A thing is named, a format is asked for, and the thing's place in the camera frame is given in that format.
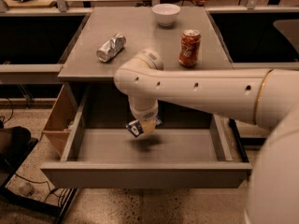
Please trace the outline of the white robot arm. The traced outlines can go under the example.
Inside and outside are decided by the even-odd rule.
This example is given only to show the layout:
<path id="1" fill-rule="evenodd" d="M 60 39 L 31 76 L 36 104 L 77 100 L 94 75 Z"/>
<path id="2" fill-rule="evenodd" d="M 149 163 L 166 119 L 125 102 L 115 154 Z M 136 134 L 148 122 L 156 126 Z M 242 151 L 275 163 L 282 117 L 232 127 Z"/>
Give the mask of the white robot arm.
<path id="1" fill-rule="evenodd" d="M 281 69 L 164 71 L 144 49 L 114 75 L 137 119 L 159 100 L 269 129 L 249 181 L 246 224 L 299 224 L 299 72 Z"/>

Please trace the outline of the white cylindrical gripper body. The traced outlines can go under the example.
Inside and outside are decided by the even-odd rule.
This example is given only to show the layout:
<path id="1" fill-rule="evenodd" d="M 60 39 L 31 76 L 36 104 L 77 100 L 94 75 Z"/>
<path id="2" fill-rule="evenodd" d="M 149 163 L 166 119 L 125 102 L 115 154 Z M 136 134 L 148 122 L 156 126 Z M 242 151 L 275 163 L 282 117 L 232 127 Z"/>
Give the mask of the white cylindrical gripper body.
<path id="1" fill-rule="evenodd" d="M 158 115 L 158 101 L 150 98 L 128 97 L 133 116 L 139 121 L 149 121 Z"/>

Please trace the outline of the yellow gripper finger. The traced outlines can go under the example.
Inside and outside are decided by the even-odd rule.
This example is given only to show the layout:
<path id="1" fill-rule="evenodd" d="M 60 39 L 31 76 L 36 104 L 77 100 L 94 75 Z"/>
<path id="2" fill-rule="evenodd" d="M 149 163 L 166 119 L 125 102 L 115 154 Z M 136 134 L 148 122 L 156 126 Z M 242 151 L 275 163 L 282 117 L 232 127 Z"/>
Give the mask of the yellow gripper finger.
<path id="1" fill-rule="evenodd" d="M 156 127 L 156 120 L 151 119 L 141 122 L 141 127 L 144 134 L 153 133 Z"/>

